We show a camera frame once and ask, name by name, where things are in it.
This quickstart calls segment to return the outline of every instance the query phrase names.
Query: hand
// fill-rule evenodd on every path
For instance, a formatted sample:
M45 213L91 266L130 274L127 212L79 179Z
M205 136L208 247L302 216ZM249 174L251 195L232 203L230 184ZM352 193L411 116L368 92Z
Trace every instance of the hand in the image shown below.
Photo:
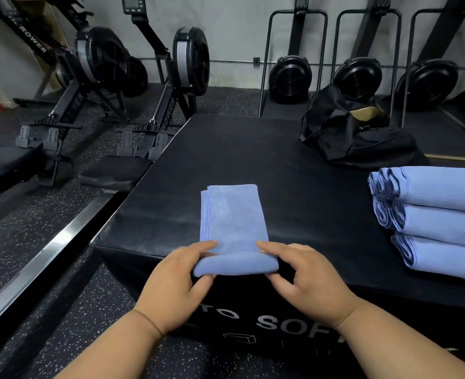
M267 277L282 297L311 319L337 328L362 303L317 250L297 243L257 242L257 246L294 268L293 284L277 273Z
M183 325L210 290L214 276L203 275L192 286L191 271L216 245L216 241L204 241L180 247L153 269L134 310L148 318L160 336Z

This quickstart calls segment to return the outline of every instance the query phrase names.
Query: wooden strip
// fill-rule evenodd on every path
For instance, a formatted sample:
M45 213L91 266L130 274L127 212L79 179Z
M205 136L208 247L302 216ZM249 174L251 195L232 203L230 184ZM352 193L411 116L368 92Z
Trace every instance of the wooden strip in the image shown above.
M451 159L452 161L465 161L465 157L440 156L438 154L426 154L427 158Z

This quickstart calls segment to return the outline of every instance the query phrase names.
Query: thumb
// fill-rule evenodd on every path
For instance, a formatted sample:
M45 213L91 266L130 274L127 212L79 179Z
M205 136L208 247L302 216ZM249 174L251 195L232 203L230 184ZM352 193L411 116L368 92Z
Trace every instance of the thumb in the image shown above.
M274 289L287 301L290 302L297 295L299 289L285 278L282 278L280 274L272 273L266 274L266 276L271 281Z
M215 276L212 274L203 275L188 293L194 303L201 303L208 291L210 291Z

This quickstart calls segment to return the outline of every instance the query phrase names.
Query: blue towel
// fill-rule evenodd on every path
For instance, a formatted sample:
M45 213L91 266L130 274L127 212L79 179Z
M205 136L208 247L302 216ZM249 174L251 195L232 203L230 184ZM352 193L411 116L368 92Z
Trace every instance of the blue towel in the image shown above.
M392 223L406 235L465 246L465 213L457 210L415 206L394 201Z
M465 212L465 169L435 166L382 168L369 175L377 200Z
M194 275L247 275L278 270L278 260L261 254L268 241L256 185L208 186L201 191L201 241L218 241L217 254L200 260Z
M407 267L465 279L465 246L399 233L392 242Z

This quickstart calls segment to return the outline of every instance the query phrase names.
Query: person's left hand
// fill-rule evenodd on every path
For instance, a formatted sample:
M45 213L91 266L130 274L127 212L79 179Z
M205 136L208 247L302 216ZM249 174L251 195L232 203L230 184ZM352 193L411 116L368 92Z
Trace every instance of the person's left hand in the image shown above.
M180 247L161 261L144 285L134 310L148 318L162 335L183 325L197 309L213 284L203 275L192 286L191 271L199 258L210 256L216 241Z

